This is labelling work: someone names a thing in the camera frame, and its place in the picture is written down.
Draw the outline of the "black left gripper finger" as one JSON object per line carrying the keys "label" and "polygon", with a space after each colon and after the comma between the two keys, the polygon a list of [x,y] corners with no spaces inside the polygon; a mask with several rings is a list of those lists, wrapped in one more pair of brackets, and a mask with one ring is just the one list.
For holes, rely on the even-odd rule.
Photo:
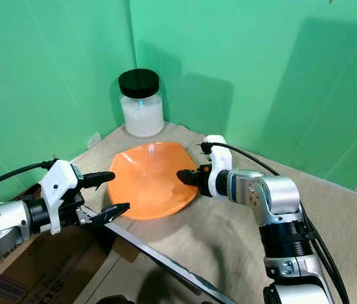
{"label": "black left gripper finger", "polygon": [[114,179],[115,173],[109,171],[84,174],[79,179],[79,188],[87,189],[94,187],[97,189],[103,185],[103,183],[112,181]]}
{"label": "black left gripper finger", "polygon": [[108,208],[103,209],[102,212],[99,212],[94,217],[91,217],[89,219],[89,225],[91,227],[104,226],[129,211],[129,209],[130,203],[118,203],[117,205],[111,205]]}

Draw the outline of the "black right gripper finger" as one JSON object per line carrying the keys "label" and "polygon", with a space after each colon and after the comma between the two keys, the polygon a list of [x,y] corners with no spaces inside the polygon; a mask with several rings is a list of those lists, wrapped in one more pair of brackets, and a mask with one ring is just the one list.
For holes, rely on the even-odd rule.
{"label": "black right gripper finger", "polygon": [[198,170],[179,170],[176,176],[185,185],[201,188],[202,170],[200,168]]}

